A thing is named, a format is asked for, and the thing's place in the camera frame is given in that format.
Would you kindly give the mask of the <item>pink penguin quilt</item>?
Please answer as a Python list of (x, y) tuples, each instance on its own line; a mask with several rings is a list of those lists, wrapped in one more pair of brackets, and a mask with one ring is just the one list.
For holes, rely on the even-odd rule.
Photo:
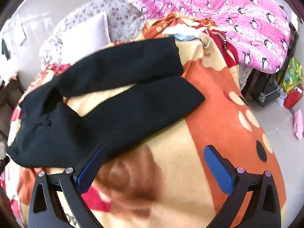
[(273, 0), (128, 0), (146, 19), (171, 12), (211, 19), (237, 49), (241, 64), (274, 74), (287, 56), (290, 19)]

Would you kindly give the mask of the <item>light blue face mask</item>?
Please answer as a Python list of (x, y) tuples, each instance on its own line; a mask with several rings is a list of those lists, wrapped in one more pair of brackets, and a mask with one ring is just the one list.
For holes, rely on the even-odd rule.
[(206, 27), (196, 29), (193, 27), (188, 27), (185, 24), (177, 24), (172, 27), (167, 27), (164, 31), (162, 31), (162, 34), (174, 36), (175, 39), (180, 41), (190, 41), (198, 39), (201, 33), (206, 29)]

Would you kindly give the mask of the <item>green yellow plastic bag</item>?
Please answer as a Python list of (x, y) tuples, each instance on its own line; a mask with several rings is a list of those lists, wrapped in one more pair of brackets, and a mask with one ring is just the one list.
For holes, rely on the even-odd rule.
[(293, 88), (303, 82), (302, 65), (297, 57), (292, 57), (289, 61), (281, 87), (285, 93), (289, 93)]

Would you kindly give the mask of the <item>white square pillow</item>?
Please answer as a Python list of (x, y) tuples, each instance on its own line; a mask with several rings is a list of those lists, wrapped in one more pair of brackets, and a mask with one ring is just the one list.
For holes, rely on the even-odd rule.
[(111, 43), (107, 14), (101, 11), (59, 36), (60, 64), (74, 64)]

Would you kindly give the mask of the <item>pink cloth on floor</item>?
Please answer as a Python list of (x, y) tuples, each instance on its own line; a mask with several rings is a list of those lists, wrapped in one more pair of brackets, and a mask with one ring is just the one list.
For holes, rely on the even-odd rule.
[(297, 110), (294, 115), (293, 133), (301, 140), (303, 137), (303, 116), (301, 110)]

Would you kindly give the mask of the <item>floral grey bedding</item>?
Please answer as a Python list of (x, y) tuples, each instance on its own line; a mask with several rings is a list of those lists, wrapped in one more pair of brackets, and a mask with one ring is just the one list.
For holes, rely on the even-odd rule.
[(129, 0), (92, 0), (70, 12), (53, 29), (39, 51), (41, 68), (64, 64), (64, 42), (73, 33), (75, 40), (88, 44), (93, 51), (116, 41), (136, 38), (145, 24), (143, 13)]

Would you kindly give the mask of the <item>orange red love blanket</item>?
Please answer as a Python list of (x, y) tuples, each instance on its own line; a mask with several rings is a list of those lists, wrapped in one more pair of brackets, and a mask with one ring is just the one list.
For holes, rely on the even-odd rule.
[[(162, 34), (177, 24), (207, 29), (190, 41)], [(81, 195), (86, 205), (102, 227), (208, 227), (228, 198), (204, 160), (205, 147), (212, 145), (235, 168), (255, 174), (267, 170), (272, 173), (282, 217), (287, 197), (277, 158), (241, 94), (236, 50), (224, 41), (214, 22), (172, 12), (146, 22), (137, 38), (111, 43), (101, 50), (167, 37), (175, 40), (182, 77), (205, 99), (182, 119), (126, 151), (106, 157), (89, 190)], [(74, 64), (48, 67), (29, 86), (12, 114), (7, 148), (20, 129), (24, 98)], [(16, 226), (29, 227), (30, 199), (38, 173), (62, 173), (66, 168), (27, 168), (7, 156), (1, 201), (8, 205), (5, 213)], [(63, 193), (57, 194), (70, 225), (79, 227)], [(230, 227), (240, 223), (250, 198), (249, 192)]]

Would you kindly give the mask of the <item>red package on floor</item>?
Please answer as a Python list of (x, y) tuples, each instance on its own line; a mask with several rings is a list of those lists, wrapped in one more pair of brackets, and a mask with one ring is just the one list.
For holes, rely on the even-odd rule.
[(297, 104), (297, 102), (299, 102), (302, 97), (303, 90), (301, 88), (296, 87), (288, 93), (287, 97), (284, 100), (283, 106), (286, 109), (291, 109)]

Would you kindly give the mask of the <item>black pants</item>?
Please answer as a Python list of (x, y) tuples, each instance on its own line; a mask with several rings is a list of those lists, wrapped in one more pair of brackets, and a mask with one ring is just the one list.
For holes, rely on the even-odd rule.
[(173, 37), (95, 52), (24, 98), (7, 153), (27, 168), (74, 167), (99, 146), (111, 158), (204, 101), (182, 74)]

